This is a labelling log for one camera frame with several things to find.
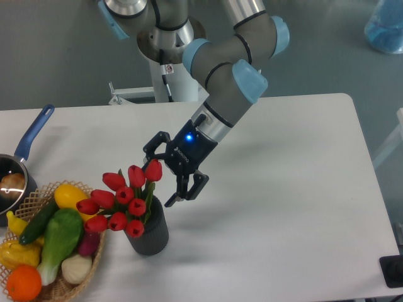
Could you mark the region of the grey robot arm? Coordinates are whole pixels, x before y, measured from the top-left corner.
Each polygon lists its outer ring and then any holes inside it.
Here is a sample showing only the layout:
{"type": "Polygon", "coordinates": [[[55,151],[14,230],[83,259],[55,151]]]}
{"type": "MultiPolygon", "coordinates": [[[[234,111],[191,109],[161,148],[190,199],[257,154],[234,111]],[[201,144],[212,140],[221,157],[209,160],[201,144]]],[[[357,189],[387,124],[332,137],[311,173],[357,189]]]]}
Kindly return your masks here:
{"type": "Polygon", "coordinates": [[[171,138],[159,132],[145,145],[145,165],[162,160],[176,176],[166,206],[194,200],[208,182],[200,164],[268,87],[259,73],[263,61],[284,51],[287,24],[270,16],[262,1],[224,1],[234,29],[214,44],[197,36],[187,1],[99,1],[108,26],[120,39],[134,36],[145,57],[160,66],[182,64],[208,96],[171,138]]]}

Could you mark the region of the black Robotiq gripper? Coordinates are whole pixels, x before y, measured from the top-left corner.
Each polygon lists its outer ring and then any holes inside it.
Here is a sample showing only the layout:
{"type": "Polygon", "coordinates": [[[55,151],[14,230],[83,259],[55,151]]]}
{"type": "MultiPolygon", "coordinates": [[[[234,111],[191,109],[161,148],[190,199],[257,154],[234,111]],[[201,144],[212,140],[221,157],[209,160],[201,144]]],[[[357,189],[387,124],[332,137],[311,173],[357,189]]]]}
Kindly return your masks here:
{"type": "Polygon", "coordinates": [[[172,140],[168,132],[159,131],[143,147],[144,172],[151,160],[157,159],[164,160],[165,165],[177,175],[176,192],[165,202],[166,208],[183,200],[197,198],[209,181],[209,177],[197,169],[217,145],[217,142],[198,131],[192,121],[188,120],[172,140]],[[157,154],[157,148],[163,143],[167,144],[166,151],[157,154]],[[193,184],[188,187],[190,174],[193,176],[193,184]]]}

